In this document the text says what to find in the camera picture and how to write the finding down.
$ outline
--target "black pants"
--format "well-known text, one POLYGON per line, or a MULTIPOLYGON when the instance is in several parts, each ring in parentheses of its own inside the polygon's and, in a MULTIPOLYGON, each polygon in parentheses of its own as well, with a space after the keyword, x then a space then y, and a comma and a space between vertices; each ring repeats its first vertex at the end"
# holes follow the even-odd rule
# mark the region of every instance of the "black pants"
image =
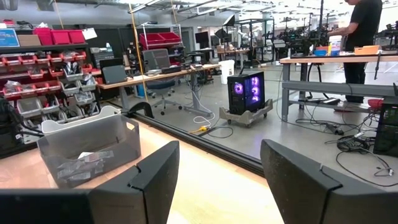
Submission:
MULTIPOLYGON (((365 66, 366 63, 344 63, 346 83, 365 84, 365 66)), ((346 100, 350 103, 363 103, 362 96, 346 95, 346 100)))

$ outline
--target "concrete floor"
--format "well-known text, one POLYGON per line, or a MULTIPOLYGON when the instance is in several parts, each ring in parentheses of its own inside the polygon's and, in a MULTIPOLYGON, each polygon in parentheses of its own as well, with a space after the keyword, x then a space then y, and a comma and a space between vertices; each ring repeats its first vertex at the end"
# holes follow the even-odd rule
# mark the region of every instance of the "concrete floor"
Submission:
MULTIPOLYGON (((396 65, 395 62, 382 62, 380 64, 378 79, 373 80, 375 63, 369 63, 366 68, 366 83, 371 83, 374 85, 391 85, 392 82, 396 82, 398 79, 398 65, 396 65, 392 69, 389 69, 394 65, 396 65)), ((337 83, 345 82, 344 71, 341 69, 339 70, 340 66, 341 65, 339 64, 323 65, 321 68, 323 81, 337 83)), ((326 141, 336 140, 340 138, 340 136, 312 131, 295 125, 296 119, 306 118, 306 116, 309 116, 307 110, 300 111, 298 105, 292 105, 289 110, 289 122, 291 124, 282 122, 280 120, 280 97, 282 95, 282 90, 279 91, 279 80, 281 77, 282 67, 276 67, 271 65, 270 67, 267 67, 263 70, 265 71, 266 79, 266 99, 274 100, 274 109, 269 112, 268 117, 266 119, 259 119, 252 125, 251 128, 246 128, 243 125, 237 123, 232 123, 231 125, 228 125, 225 120, 221 119, 216 125, 221 127, 231 127, 233 129, 233 135, 225 139, 214 138, 209 135, 204 136, 204 138, 210 139, 214 142, 220 143, 224 146, 230 147, 231 149, 237 150, 255 158, 259 158, 260 155, 261 140, 271 139, 305 156, 308 156, 311 159, 321 162, 325 166, 331 167, 344 174, 351 175, 344 171, 336 163, 335 157, 340 151, 336 148, 336 145, 325 144, 326 141)), ((297 71, 295 71, 295 68, 292 68, 291 79, 299 80, 299 77, 300 67, 297 67, 297 71)), ((318 81, 316 69, 312 70, 311 81, 318 81)), ((294 98, 297 95, 297 92, 292 92, 291 98, 294 98)), ((341 98, 342 100, 344 100, 344 96, 329 96, 341 98)), ((134 103, 137 103, 138 101, 141 101, 140 99, 137 99, 133 96, 130 97, 132 105, 134 103)), ((175 87, 175 93, 168 98, 170 100, 177 101, 183 105, 189 105, 192 102, 191 97, 192 95, 190 93, 188 85, 182 83, 181 85, 175 87)), ((153 103, 156 100, 159 100, 159 98, 151 98, 149 103, 153 103)), ((208 108, 214 113, 214 116, 212 115, 211 118, 208 118, 212 125, 214 125, 215 122, 218 120, 219 107, 224 106, 225 108, 228 108, 227 86, 221 84, 220 77, 215 77, 213 84, 205 85, 201 89, 200 102, 204 107, 208 108)), ((314 110, 314 107, 311 106, 308 107, 308 110, 313 113, 315 119, 324 119, 339 123, 343 123, 345 121, 350 124, 359 124, 366 116, 366 114, 363 113, 336 113, 328 108, 316 108, 314 110)), ((196 114, 189 113, 184 110, 180 111, 178 110, 177 106, 168 105, 167 109, 165 110, 164 116, 160 115, 159 107, 153 108, 153 111, 156 119, 159 119, 165 123, 172 124, 186 131, 194 131, 199 129, 200 126, 208 124, 208 122, 205 121, 203 118, 196 118, 196 122, 194 122, 194 119, 197 116, 196 114)), ((319 131, 324 131, 324 128, 321 127, 314 127, 309 124, 304 126, 308 128, 318 129, 319 131)), ((231 130, 229 129, 219 129, 212 132, 211 134, 216 136, 226 136, 230 132, 231 130)), ((356 134, 357 132, 358 131, 354 130, 347 132, 345 135, 356 134)), ((371 136, 372 134, 372 132, 367 132, 368 136, 371 136)), ((386 156, 382 156, 382 158, 385 159, 389 163, 389 165, 398 172, 398 159, 386 156)), ((371 181, 375 181, 379 184, 392 184, 398 182, 398 174, 392 177, 374 177, 373 174, 377 171, 376 167, 381 166, 381 164, 378 163, 378 161, 375 160, 375 158, 372 156, 344 154, 341 156, 340 161, 347 168, 357 173, 361 177, 364 177, 371 181)), ((398 186, 384 189, 388 191, 398 190, 398 186)))

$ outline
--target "wooden desk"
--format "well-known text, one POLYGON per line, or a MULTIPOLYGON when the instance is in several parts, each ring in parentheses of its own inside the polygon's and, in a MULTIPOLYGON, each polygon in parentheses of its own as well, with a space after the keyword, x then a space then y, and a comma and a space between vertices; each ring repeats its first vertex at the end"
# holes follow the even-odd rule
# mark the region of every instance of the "wooden desk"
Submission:
MULTIPOLYGON (((383 98, 385 96, 395 96, 392 85, 363 85, 363 84, 345 84, 345 83, 318 83, 307 82, 308 63, 353 63, 353 62, 377 62, 378 56, 352 57, 309 57, 309 58, 284 58, 280 62, 283 64, 283 82, 282 82, 282 120, 287 121, 289 106, 299 104, 303 109, 305 93, 332 93, 339 95, 370 96, 383 98), (290 65, 292 63, 301 63, 300 81, 290 81, 290 65), (289 100, 289 91, 299 91, 300 100, 289 100)), ((398 55, 381 56, 380 62, 398 62, 398 55)), ((359 104, 339 103, 338 105, 324 105, 315 103, 306 103, 306 106, 326 107, 338 110, 357 111, 368 113, 367 108, 359 104)))
MULTIPOLYGON (((204 65, 203 68, 198 68, 198 69, 193 69, 193 72, 199 72, 199 71, 203 71, 203 70, 209 70, 212 68, 219 68, 221 67, 221 65, 204 65)), ((154 77, 148 77, 146 75, 144 75, 144 79, 145 82, 148 81, 153 81, 153 80, 158 80, 158 79, 162 79, 162 78, 170 78, 170 77, 176 77, 176 76, 181 76, 181 75, 188 75, 190 74, 191 71, 187 71, 187 70, 182 70, 181 72, 175 72, 175 73, 170 73, 170 74, 165 74, 165 75, 156 75, 154 77)), ((110 88, 117 88, 117 87, 126 87, 126 86, 131 86, 131 85, 137 85, 137 84, 141 84, 142 83, 142 76, 137 76, 134 78, 130 78, 128 81, 126 82, 121 82, 121 83, 115 83, 115 84, 100 84, 97 85, 99 88, 107 90, 110 88)))
POLYGON ((220 61, 222 60, 223 55, 225 54, 239 54, 241 57, 241 68, 243 68, 243 54, 248 53, 250 50, 217 50, 217 54, 220 55, 220 61))
MULTIPOLYGON (((142 79, 144 79, 145 82, 148 82, 148 81, 160 80, 160 79, 163 79, 163 78, 171 78, 171 77, 177 77, 177 76, 183 76, 183 75, 191 75, 191 85, 192 86, 196 86, 197 83, 198 83, 198 78, 196 76, 196 72, 209 70, 209 69, 212 69, 212 68, 219 68, 219 67, 221 67, 221 65, 204 65, 202 68, 192 69, 190 71, 182 70, 181 72, 175 72, 175 73, 170 73, 170 74, 165 74, 165 75, 156 75, 154 77, 148 77, 146 75, 144 75, 144 76, 140 75, 140 76, 137 76, 137 77, 134 77, 134 78, 129 78, 129 80, 126 81, 126 82, 109 84, 109 85, 100 84, 100 85, 97 85, 97 86, 100 89, 104 89, 104 90, 107 90, 107 89, 110 89, 110 88, 119 88, 119 93, 120 93, 120 99, 121 99, 122 107, 125 110, 129 110, 130 109, 130 106, 129 106, 130 104, 129 104, 129 100, 127 98, 127 93, 126 93, 124 87, 141 84, 143 82, 142 79)), ((192 99, 193 99, 193 106, 192 107, 184 106, 185 110, 189 110, 191 112, 198 113, 198 114, 200 114, 202 116, 207 116, 207 117, 211 116, 211 113, 209 113, 208 111, 203 111, 201 109, 200 102, 198 100, 198 88, 196 88, 195 91, 192 91, 192 99)))
MULTIPOLYGON (((380 62, 396 62, 397 56, 382 56, 380 62)), ((345 63, 345 62, 377 62, 377 55, 366 57, 320 57, 320 58, 283 58, 280 63, 345 63)))
MULTIPOLYGON (((78 188, 93 188, 177 140, 140 123, 142 156, 78 188)), ((57 188, 38 149, 0 160, 0 188, 57 188)), ((267 181, 180 141, 180 166, 170 224, 282 224, 267 181)))

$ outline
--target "office chair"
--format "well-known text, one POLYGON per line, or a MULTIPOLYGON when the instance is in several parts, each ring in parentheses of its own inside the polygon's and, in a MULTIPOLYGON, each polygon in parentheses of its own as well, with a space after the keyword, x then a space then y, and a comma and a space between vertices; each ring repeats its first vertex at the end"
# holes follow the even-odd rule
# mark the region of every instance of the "office chair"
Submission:
MULTIPOLYGON (((170 67, 169 53, 167 49, 145 50, 142 53, 144 55, 144 60, 147 62, 148 70, 170 67)), ((163 105, 163 110, 160 112, 161 115, 165 114, 164 109, 166 109, 166 104, 178 105, 178 108, 182 110, 182 105, 180 103, 166 100, 164 97, 165 94, 171 96, 171 93, 174 93, 174 89, 172 87, 175 86, 176 82, 177 78, 173 77, 149 81, 146 83, 147 89, 153 92, 153 98, 156 98, 156 95, 162 96, 161 100, 152 105, 153 107, 163 105)))

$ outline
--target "ceiling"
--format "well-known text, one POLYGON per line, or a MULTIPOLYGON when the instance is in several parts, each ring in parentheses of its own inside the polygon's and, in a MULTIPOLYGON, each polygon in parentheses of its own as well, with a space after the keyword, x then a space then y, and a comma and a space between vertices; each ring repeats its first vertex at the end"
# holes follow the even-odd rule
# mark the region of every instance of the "ceiling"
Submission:
MULTIPOLYGON (((31 2, 37 5, 39 11, 54 11, 53 0, 1 0, 0 10, 15 11, 18 3, 31 2)), ((86 8, 101 9, 102 7, 115 6, 127 12, 129 4, 133 10, 151 2, 151 0, 57 0, 60 4, 84 4, 86 8)), ((398 0, 383 0, 384 7, 397 7, 398 0)), ((276 23, 281 23, 285 17, 294 21, 308 18, 312 13, 319 16, 321 0, 159 0, 139 11, 139 14, 162 15, 176 13, 178 21, 190 20, 198 17, 225 17, 231 13, 238 13, 240 17, 262 18, 263 14, 271 16, 276 23)), ((331 19, 350 14, 352 6, 344 0, 324 0, 323 15, 329 14, 331 19)))

